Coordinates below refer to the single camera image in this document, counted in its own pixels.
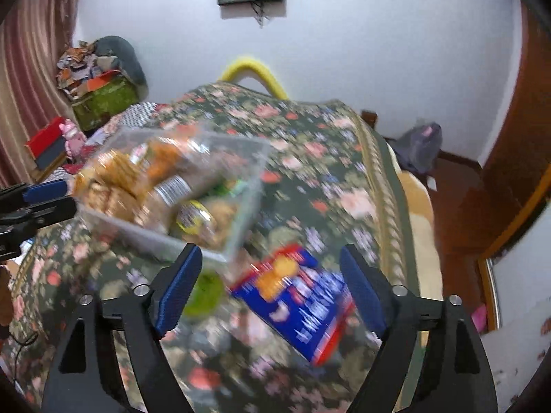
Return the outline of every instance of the curtain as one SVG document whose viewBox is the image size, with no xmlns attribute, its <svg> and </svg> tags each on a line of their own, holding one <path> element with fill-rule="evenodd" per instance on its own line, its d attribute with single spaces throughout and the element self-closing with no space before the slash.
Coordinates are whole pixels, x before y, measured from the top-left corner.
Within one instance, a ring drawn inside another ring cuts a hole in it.
<svg viewBox="0 0 551 413">
<path fill-rule="evenodd" d="M 17 0 L 0 25 L 0 187 L 29 182 L 24 144 L 57 116 L 72 117 L 56 88 L 78 0 Z"/>
</svg>

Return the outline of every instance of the bed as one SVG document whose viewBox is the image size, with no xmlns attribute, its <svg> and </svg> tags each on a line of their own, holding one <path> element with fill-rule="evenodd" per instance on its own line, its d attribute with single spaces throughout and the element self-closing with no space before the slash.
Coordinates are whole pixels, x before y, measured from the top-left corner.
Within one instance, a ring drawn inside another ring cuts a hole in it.
<svg viewBox="0 0 551 413">
<path fill-rule="evenodd" d="M 228 134 L 263 136 L 274 152 L 264 180 L 258 222 L 249 249 L 265 255 L 299 241 L 328 269 L 338 252 L 354 243 L 392 284 L 441 299 L 433 216 L 426 189 L 401 172 L 384 139 L 338 100 L 305 104 L 278 100 L 238 85 L 217 82 L 186 93 L 170 106 L 130 109 L 96 136 L 102 142 L 119 125 L 173 126 L 200 119 Z M 244 249 L 238 264 L 253 257 Z M 43 229 L 13 284 L 20 339 L 37 330 L 37 342 L 18 360 L 17 380 L 27 400 L 40 405 L 48 368 L 65 318 L 78 297 L 99 292 L 116 297 L 150 281 L 167 263 L 128 250 L 117 241 L 91 237 L 79 219 Z M 115 343 L 122 381 L 131 404 L 145 411 L 132 377 L 123 335 Z M 312 367 L 241 302 L 228 299 L 212 316 L 180 320 L 162 340 L 174 374 L 195 412 L 345 412 L 378 349 L 357 313 L 329 362 Z M 3 358 L 14 367 L 18 346 L 8 342 Z M 400 402 L 407 404 L 420 370 L 416 351 Z"/>
</svg>

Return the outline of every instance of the yellow arch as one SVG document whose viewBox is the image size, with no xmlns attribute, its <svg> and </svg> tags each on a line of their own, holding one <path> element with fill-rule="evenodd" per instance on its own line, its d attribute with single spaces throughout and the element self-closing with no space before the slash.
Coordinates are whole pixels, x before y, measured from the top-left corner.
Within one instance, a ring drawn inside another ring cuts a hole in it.
<svg viewBox="0 0 551 413">
<path fill-rule="evenodd" d="M 238 57 L 238 59 L 230 64 L 220 76 L 219 81 L 231 82 L 235 76 L 245 70 L 254 71 L 260 79 L 266 84 L 272 96 L 278 99 L 289 99 L 283 87 L 274 78 L 272 72 L 262 62 L 253 59 L 252 57 Z"/>
</svg>

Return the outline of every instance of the red and blue snack bag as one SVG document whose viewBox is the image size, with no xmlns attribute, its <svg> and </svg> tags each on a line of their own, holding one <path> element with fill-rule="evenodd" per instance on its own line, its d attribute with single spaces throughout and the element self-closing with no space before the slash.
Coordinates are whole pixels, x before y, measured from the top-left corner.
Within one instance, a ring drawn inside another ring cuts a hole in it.
<svg viewBox="0 0 551 413">
<path fill-rule="evenodd" d="M 314 365 L 331 355 L 354 306 L 342 275 L 296 244 L 254 265 L 231 293 Z"/>
</svg>

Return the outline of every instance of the green round object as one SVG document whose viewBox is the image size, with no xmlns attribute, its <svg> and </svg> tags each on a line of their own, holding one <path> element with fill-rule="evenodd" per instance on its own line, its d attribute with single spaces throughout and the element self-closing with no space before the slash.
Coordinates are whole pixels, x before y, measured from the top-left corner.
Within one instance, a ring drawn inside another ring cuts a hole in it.
<svg viewBox="0 0 551 413">
<path fill-rule="evenodd" d="M 208 316 L 218 307 L 225 293 L 224 282 L 216 272 L 201 272 L 189 295 L 183 315 L 190 318 Z"/>
</svg>

